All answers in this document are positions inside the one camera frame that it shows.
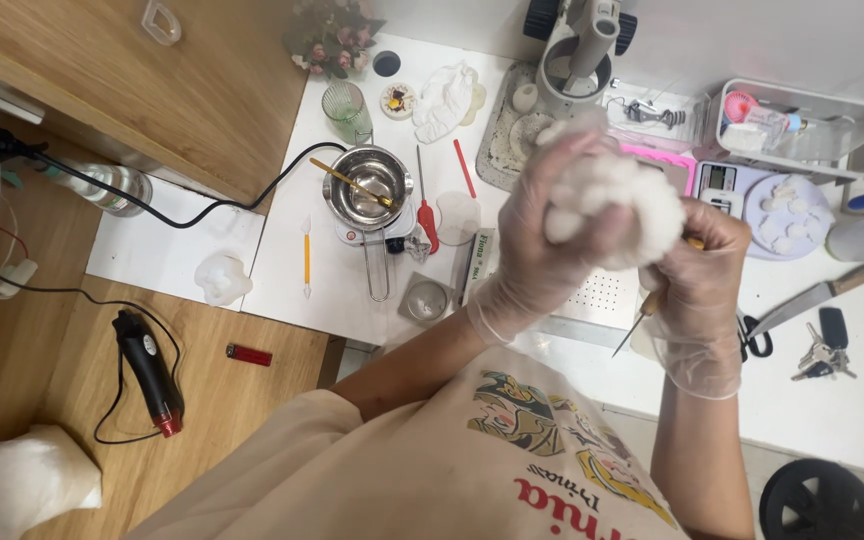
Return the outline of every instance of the knife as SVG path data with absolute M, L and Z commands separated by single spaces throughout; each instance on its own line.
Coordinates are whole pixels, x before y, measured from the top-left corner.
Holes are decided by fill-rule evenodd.
M 749 332 L 749 339 L 765 334 L 787 320 L 861 286 L 864 286 L 864 264 L 838 279 L 823 281 L 776 307 Z

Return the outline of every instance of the black wheel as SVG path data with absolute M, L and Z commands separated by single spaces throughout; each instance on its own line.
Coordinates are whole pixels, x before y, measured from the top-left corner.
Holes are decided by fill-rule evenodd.
M 793 461 L 765 484 L 758 521 L 767 540 L 864 540 L 864 484 L 830 461 Z

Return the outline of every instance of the hand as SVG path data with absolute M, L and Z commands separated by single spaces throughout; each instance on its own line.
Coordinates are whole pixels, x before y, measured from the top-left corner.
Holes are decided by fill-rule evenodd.
M 669 378 L 694 396 L 726 399 L 738 392 L 742 358 L 736 305 L 749 226 L 705 202 L 683 197 L 685 234 L 654 267 L 639 272 L 642 287 L 668 284 L 665 302 L 646 328 Z
M 508 343 L 554 312 L 633 227 L 630 208 L 612 205 L 563 244 L 550 243 L 543 230 L 549 190 L 563 170 L 582 155 L 618 152 L 614 143 L 598 133 L 575 133 L 529 159 L 498 213 L 498 270 L 469 302 L 469 319 L 486 344 Z

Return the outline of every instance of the black scissors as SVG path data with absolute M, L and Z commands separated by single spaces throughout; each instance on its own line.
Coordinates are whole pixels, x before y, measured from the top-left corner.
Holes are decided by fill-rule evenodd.
M 763 332 L 756 337 L 749 339 L 749 333 L 759 325 L 759 319 L 746 315 L 738 307 L 735 309 L 735 318 L 738 320 L 738 341 L 742 349 L 742 362 L 749 360 L 749 352 L 754 357 L 764 359 L 772 356 L 772 336 L 769 332 Z M 765 347 L 759 346 L 759 338 L 765 341 Z

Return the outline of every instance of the t-shirt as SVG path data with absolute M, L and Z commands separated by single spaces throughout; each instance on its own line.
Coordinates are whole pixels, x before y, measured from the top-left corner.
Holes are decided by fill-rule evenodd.
M 328 390 L 297 396 L 126 540 L 553 537 L 687 535 L 592 401 L 492 348 L 367 423 Z

